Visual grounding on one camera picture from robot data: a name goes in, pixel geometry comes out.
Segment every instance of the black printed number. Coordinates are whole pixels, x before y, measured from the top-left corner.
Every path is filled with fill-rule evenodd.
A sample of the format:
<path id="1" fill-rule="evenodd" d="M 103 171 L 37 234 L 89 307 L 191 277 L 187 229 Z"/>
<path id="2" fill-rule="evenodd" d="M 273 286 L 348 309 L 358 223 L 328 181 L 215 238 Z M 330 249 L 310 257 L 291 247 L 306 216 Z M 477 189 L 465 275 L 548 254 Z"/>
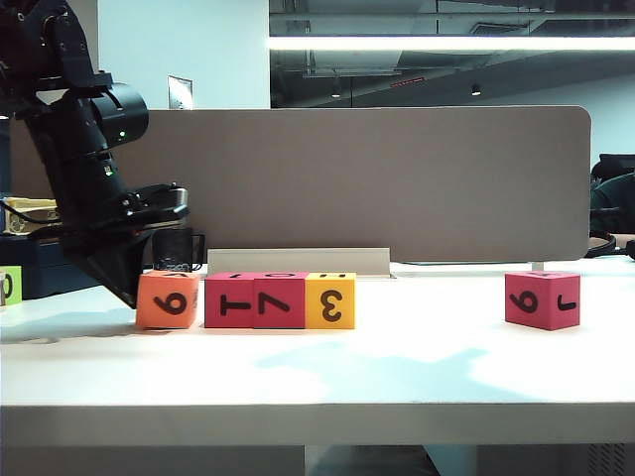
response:
<path id="1" fill-rule="evenodd" d="M 514 302 L 521 310 L 530 314 L 532 312 L 536 312 L 536 309 L 538 309 L 538 297 L 531 291 L 523 291 L 520 293 L 519 297 L 509 295 L 509 298 L 512 299 L 512 302 Z"/>
<path id="2" fill-rule="evenodd" d="M 577 302 L 563 302 L 563 295 L 558 295 L 558 309 L 559 310 L 574 310 L 577 307 Z"/>
<path id="3" fill-rule="evenodd" d="M 251 303 L 231 302 L 227 299 L 227 295 L 220 295 L 220 315 L 227 315 L 230 309 L 251 309 Z"/>
<path id="4" fill-rule="evenodd" d="M 291 310 L 291 307 L 286 303 L 286 302 L 282 302 L 279 299 L 276 299 L 273 296 L 268 295 L 267 293 L 258 293 L 258 313 L 259 314 L 264 314 L 265 313 L 265 304 L 266 303 L 271 304 L 274 307 L 277 307 L 279 310 L 283 311 L 283 312 L 289 312 Z"/>
<path id="5" fill-rule="evenodd" d="M 11 275 L 6 275 L 4 279 L 4 297 L 10 298 L 13 294 L 13 278 Z"/>
<path id="6" fill-rule="evenodd" d="M 343 297 L 339 291 L 336 290 L 328 290 L 324 291 L 319 297 L 319 301 L 324 306 L 324 309 L 321 312 L 321 315 L 328 322 L 337 322 L 341 319 L 341 312 L 331 313 L 335 309 L 335 304 L 329 302 L 329 298 L 334 298 L 336 300 L 342 300 Z"/>
<path id="7" fill-rule="evenodd" d="M 181 293 L 171 293 L 166 297 L 166 300 L 155 297 L 153 301 L 158 307 L 171 315 L 181 314 L 188 307 L 188 300 Z"/>

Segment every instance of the green object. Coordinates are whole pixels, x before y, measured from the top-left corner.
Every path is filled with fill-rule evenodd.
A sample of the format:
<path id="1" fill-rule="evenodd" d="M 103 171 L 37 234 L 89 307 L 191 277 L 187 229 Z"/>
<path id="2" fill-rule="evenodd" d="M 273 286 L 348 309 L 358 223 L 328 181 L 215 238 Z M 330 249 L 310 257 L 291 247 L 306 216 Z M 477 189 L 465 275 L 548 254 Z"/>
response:
<path id="1" fill-rule="evenodd" d="M 620 208 L 619 214 L 591 218 L 592 231 L 635 233 L 635 174 L 612 178 L 592 190 L 590 207 Z"/>
<path id="2" fill-rule="evenodd" d="M 7 274 L 4 279 L 4 296 L 7 305 L 22 302 L 22 267 L 0 266 L 0 271 Z"/>

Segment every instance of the ceiling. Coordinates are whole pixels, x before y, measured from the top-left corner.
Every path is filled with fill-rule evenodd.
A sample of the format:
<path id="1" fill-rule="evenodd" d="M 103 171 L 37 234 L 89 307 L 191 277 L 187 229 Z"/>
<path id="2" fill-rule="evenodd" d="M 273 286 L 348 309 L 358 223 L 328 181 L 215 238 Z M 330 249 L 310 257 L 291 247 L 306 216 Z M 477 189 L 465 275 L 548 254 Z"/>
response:
<path id="1" fill-rule="evenodd" d="M 270 0 L 270 34 L 633 36 L 635 0 Z M 424 90 L 436 98 L 425 105 L 436 105 L 457 102 L 440 91 L 484 78 L 520 87 L 626 72 L 635 72 L 630 53 L 271 51 L 272 107 L 392 105 Z"/>

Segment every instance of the fluorescent light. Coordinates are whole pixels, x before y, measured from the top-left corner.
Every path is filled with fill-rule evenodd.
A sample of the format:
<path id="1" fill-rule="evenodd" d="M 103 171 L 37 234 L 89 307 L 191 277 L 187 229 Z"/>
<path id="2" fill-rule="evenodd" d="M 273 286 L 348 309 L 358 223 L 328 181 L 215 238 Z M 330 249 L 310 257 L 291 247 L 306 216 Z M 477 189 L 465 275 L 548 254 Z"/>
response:
<path id="1" fill-rule="evenodd" d="M 635 51 L 635 37 L 270 37 L 270 50 L 284 51 Z"/>

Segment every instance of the wall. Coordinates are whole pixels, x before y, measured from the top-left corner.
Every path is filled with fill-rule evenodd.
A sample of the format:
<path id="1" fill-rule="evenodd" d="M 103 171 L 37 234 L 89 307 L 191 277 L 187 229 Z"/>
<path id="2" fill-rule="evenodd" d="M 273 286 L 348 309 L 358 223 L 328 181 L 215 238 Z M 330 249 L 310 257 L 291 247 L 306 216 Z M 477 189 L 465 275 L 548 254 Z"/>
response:
<path id="1" fill-rule="evenodd" d="M 493 99 L 470 105 L 576 104 L 591 116 L 590 163 L 600 153 L 635 153 L 635 74 L 587 81 Z"/>
<path id="2" fill-rule="evenodd" d="M 195 108 L 269 108 L 266 0 L 99 0 L 100 67 L 168 108 L 169 74 Z"/>

